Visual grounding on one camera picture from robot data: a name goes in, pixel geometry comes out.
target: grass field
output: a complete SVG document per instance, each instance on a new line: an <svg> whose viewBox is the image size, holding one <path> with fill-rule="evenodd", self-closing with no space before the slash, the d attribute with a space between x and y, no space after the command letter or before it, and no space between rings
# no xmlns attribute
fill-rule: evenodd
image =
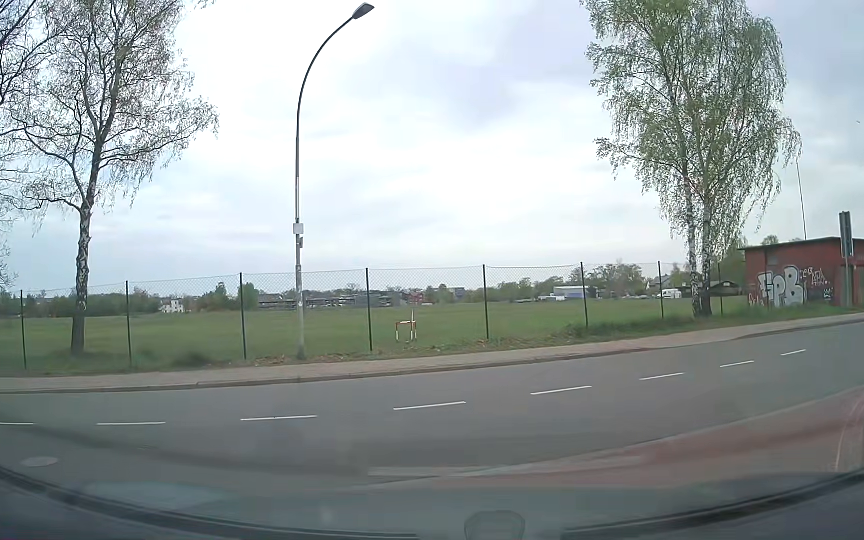
<svg viewBox="0 0 864 540"><path fill-rule="evenodd" d="M719 299L713 299L712 305L718 316ZM744 297L725 298L722 306L726 315L751 311ZM662 317L659 300L590 300L587 308L593 328L637 321L646 325L654 321L658 325ZM690 317L690 300L665 300L664 310L667 323L682 321ZM396 343L395 339L394 323L408 319L410 312L411 307L371 311L374 352L370 353L366 309L311 309L306 314L308 355L330 357L326 360L414 355L415 345ZM125 317L89 318L86 354L74 358L68 353L71 319L26 319L27 370L23 365L22 321L0 320L0 374L153 371L256 363L259 359L294 355L297 339L294 312L247 311L245 315L247 358L243 356L242 320L238 311L133 316L131 364ZM561 335L568 325L584 327L585 317L582 300L488 304L492 346L503 339L529 346L530 339ZM486 338L484 303L420 306L415 309L415 318L419 353L469 350Z"/></svg>

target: manhole cover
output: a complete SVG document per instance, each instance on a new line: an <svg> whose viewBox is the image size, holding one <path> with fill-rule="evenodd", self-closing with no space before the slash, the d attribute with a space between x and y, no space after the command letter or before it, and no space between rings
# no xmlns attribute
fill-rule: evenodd
<svg viewBox="0 0 864 540"><path fill-rule="evenodd" d="M28 459L23 459L21 463L26 467L48 467L49 465L55 465L56 463L59 463L59 459L57 457L49 457L48 455L42 455L38 457L29 457Z"/></svg>

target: sidewalk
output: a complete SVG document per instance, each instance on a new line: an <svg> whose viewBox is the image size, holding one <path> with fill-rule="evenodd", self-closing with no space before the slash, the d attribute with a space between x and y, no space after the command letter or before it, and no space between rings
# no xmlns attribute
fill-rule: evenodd
<svg viewBox="0 0 864 540"><path fill-rule="evenodd" d="M581 345L546 347L541 349L473 352L421 358L359 360L156 373L42 377L0 376L0 393L33 394L186 390L191 388L252 387L312 383L317 381L340 381L342 379L363 379L366 377L389 377L483 367L590 359L861 322L864 322L864 312L815 319L780 321L761 325L704 329L623 341L584 343Z"/></svg>

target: tree trunk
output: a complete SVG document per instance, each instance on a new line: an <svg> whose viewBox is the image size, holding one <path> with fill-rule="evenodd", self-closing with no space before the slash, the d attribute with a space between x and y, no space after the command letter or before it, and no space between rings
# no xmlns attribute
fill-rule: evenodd
<svg viewBox="0 0 864 540"><path fill-rule="evenodd" d="M702 208L702 316L713 315L713 299L710 296L712 288L712 264L713 264L713 211L706 204Z"/></svg>
<svg viewBox="0 0 864 540"><path fill-rule="evenodd" d="M683 181L685 191L685 227L687 230L686 243L688 245L688 282L692 290L692 315L702 315L702 298L699 296L699 274L696 272L698 261L695 256L695 206L692 202L692 190L689 183Z"/></svg>
<svg viewBox="0 0 864 540"><path fill-rule="evenodd" d="M89 305L89 235L92 208L82 206L78 214L78 253L75 257L75 313L72 316L72 354L86 350L86 308Z"/></svg>

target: fence post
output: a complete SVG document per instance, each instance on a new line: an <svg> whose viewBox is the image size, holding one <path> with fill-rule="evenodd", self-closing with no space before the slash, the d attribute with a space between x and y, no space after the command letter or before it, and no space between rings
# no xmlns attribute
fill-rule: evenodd
<svg viewBox="0 0 864 540"><path fill-rule="evenodd" d="M135 368L132 358L132 308L129 305L129 280L126 279L126 336L128 340L128 369Z"/></svg>
<svg viewBox="0 0 864 540"><path fill-rule="evenodd" d="M719 315L726 316L726 304L722 300L722 261L719 261Z"/></svg>
<svg viewBox="0 0 864 540"><path fill-rule="evenodd" d="M589 301L586 299L586 264L579 261L579 271L582 272L582 307L585 309L585 327L589 327Z"/></svg>
<svg viewBox="0 0 864 540"><path fill-rule="evenodd" d="M18 318L22 322L22 369L29 371L29 353L25 349L25 290L18 291Z"/></svg>
<svg viewBox="0 0 864 540"><path fill-rule="evenodd" d="M772 291L769 289L772 283L769 282L769 248L762 248L762 268L763 276L765 277L765 285L760 286L762 289L758 291L758 296L765 302L765 310L772 310Z"/></svg>
<svg viewBox="0 0 864 540"><path fill-rule="evenodd" d="M242 360L249 360L249 348L246 345L246 287L242 282L242 272L239 272L239 313L242 316Z"/></svg>
<svg viewBox="0 0 864 540"><path fill-rule="evenodd" d="M492 340L489 333L489 282L486 280L486 265L482 265L482 298L486 301L486 341Z"/></svg>
<svg viewBox="0 0 864 540"><path fill-rule="evenodd" d="M663 294L663 262L658 262L658 308L662 310L662 319L666 318L666 295Z"/></svg>
<svg viewBox="0 0 864 540"><path fill-rule="evenodd" d="M369 284L369 268L366 267L366 311L368 312L368 351L373 351L372 341L372 286Z"/></svg>

